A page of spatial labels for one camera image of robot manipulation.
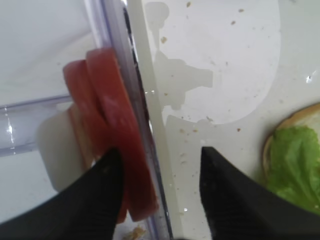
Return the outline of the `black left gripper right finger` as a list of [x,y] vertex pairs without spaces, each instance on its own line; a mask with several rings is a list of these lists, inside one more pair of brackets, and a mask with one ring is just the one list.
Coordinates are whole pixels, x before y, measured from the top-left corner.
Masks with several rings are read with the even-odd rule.
[[271,193],[213,147],[201,149],[200,199],[214,240],[318,240],[320,217]]

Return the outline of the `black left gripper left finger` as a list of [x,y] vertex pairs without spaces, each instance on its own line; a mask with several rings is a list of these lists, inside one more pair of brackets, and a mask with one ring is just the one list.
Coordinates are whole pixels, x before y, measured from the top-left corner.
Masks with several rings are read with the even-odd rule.
[[2,240],[111,240],[124,194],[119,151],[42,205],[0,225]]

